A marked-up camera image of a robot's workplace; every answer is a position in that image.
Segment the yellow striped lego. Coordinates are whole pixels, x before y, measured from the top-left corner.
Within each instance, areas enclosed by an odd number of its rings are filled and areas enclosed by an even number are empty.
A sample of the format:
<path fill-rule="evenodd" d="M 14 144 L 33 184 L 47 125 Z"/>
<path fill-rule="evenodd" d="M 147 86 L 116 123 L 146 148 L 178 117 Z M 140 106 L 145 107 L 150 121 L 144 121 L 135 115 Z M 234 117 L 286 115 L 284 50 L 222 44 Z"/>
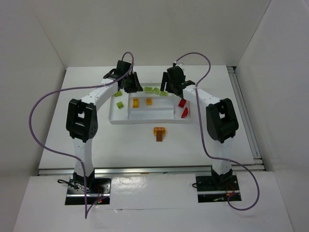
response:
<path fill-rule="evenodd" d="M 138 108 L 139 107 L 139 99 L 134 98 L 132 103 L 132 108 Z"/>

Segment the pale green lego end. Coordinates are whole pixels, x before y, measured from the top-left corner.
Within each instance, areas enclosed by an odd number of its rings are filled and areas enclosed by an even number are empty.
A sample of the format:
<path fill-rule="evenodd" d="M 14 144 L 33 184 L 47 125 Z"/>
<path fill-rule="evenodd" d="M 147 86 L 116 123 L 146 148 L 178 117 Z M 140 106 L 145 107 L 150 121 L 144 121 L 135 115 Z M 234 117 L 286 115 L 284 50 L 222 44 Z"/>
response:
<path fill-rule="evenodd" d="M 145 87 L 144 92 L 147 93 L 147 94 L 152 94 L 153 88 L 152 87 Z"/>

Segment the dark green small lego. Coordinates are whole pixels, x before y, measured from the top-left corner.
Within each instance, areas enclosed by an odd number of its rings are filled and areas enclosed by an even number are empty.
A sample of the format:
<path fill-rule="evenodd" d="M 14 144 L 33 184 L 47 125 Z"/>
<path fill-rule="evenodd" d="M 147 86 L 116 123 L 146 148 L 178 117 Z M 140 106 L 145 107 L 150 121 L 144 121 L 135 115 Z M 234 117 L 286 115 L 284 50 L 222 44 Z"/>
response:
<path fill-rule="evenodd" d="M 121 90 L 117 91 L 113 96 L 114 97 L 122 96 L 122 91 Z"/>

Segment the pale green sloped lego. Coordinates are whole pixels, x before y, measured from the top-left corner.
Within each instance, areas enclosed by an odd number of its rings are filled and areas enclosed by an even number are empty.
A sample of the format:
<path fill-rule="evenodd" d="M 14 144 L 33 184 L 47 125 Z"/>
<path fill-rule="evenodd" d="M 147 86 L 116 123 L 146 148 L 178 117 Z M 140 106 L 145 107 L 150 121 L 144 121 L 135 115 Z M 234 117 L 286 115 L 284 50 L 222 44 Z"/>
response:
<path fill-rule="evenodd" d="M 169 94 L 165 91 L 160 91 L 159 96 L 167 97 Z"/>

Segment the lime green curved lego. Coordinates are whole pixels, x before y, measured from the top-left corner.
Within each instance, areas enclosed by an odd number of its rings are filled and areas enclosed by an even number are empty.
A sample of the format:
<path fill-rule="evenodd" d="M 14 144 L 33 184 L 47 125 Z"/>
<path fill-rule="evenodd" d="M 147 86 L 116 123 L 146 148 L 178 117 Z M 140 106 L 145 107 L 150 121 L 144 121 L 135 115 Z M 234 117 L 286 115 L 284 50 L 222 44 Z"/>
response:
<path fill-rule="evenodd" d="M 122 103 L 121 101 L 118 102 L 116 105 L 117 105 L 117 107 L 118 107 L 119 109 L 121 109 L 121 108 L 124 107 L 124 105 L 123 105 L 123 103 Z"/>

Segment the red curved lego brick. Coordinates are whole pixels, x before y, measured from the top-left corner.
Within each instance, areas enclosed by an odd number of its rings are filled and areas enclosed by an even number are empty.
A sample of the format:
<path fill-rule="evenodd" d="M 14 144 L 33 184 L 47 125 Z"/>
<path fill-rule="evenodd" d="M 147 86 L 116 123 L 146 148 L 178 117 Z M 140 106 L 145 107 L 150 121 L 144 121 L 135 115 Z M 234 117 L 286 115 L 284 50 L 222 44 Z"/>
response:
<path fill-rule="evenodd" d="M 185 107 L 182 115 L 181 115 L 181 118 L 186 118 L 188 116 L 188 113 L 189 113 L 189 109 L 187 107 Z"/>

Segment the yellow lego brick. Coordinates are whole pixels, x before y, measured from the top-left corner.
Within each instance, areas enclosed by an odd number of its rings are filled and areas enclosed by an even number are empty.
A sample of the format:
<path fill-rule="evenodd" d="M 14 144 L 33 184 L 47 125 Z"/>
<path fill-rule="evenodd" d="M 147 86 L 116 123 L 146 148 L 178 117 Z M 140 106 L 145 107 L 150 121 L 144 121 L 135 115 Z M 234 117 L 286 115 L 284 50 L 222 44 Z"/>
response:
<path fill-rule="evenodd" d="M 154 127 L 154 135 L 156 135 L 158 131 L 162 132 L 163 135 L 166 134 L 166 128 L 165 127 Z"/>

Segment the brown 2x2 lego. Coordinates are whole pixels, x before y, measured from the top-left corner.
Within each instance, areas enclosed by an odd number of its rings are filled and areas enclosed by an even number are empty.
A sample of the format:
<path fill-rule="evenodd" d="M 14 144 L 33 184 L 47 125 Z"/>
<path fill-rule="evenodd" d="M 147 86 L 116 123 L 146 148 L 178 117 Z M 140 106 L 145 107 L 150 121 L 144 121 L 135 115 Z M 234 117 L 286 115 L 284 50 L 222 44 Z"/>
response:
<path fill-rule="evenodd" d="M 164 135 L 164 134 L 163 134 L 162 131 L 160 131 L 160 130 L 157 131 L 157 132 L 156 132 L 156 141 L 157 141 L 157 142 L 162 142 L 162 141 L 163 141 L 163 135 Z"/>

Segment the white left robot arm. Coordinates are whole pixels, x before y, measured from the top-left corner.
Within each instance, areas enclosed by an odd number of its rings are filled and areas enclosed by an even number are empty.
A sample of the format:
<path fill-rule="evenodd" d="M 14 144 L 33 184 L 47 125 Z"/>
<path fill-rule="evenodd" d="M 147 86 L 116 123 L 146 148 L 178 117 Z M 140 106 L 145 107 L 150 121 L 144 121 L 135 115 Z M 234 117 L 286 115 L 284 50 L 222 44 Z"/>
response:
<path fill-rule="evenodd" d="M 98 131 L 97 113 L 121 89 L 127 93 L 142 90 L 132 63 L 123 60 L 103 76 L 99 87 L 81 99 L 71 99 L 68 105 L 66 130 L 73 141 L 74 155 L 80 159 L 75 164 L 73 180 L 89 189 L 95 185 L 92 140 Z"/>

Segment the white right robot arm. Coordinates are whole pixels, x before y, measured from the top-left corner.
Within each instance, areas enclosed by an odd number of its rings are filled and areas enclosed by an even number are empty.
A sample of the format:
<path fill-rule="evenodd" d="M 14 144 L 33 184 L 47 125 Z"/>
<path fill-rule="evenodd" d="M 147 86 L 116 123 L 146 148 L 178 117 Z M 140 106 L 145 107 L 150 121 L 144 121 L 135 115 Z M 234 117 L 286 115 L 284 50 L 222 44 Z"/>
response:
<path fill-rule="evenodd" d="M 214 154 L 207 152 L 207 156 L 214 160 L 211 181 L 217 189 L 222 190 L 232 178 L 231 161 L 227 155 L 233 137 L 239 129 L 232 101 L 229 98 L 215 97 L 198 88 L 195 82 L 186 81 L 184 68 L 176 63 L 163 73 L 161 89 L 197 106 L 200 130 L 203 131 L 205 121 L 207 133 L 213 140 Z"/>

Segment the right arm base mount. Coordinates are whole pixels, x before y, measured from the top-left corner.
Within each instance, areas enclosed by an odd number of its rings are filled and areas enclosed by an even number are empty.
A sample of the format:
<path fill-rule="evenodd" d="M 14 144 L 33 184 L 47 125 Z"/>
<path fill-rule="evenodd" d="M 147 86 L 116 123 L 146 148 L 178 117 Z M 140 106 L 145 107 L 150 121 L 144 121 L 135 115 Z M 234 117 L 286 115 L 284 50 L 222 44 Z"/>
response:
<path fill-rule="evenodd" d="M 222 187 L 216 187 L 210 176 L 196 176 L 196 182 L 192 187 L 197 190 L 199 203 L 227 202 L 228 197 L 231 197 L 231 202 L 242 201 L 236 175 Z"/>

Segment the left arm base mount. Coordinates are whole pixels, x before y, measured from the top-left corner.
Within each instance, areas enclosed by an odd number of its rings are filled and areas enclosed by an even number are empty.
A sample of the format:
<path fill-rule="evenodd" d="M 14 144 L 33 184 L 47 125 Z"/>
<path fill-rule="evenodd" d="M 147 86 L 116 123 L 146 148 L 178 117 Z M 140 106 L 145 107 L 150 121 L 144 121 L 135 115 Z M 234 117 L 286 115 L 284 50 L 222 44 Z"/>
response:
<path fill-rule="evenodd" d="M 84 186 L 74 182 L 72 178 L 69 181 L 58 179 L 57 182 L 67 186 L 65 205 L 84 204 Z M 110 178 L 96 178 L 91 188 L 86 187 L 87 204 L 92 205 L 94 202 L 97 205 L 110 204 L 111 183 Z"/>

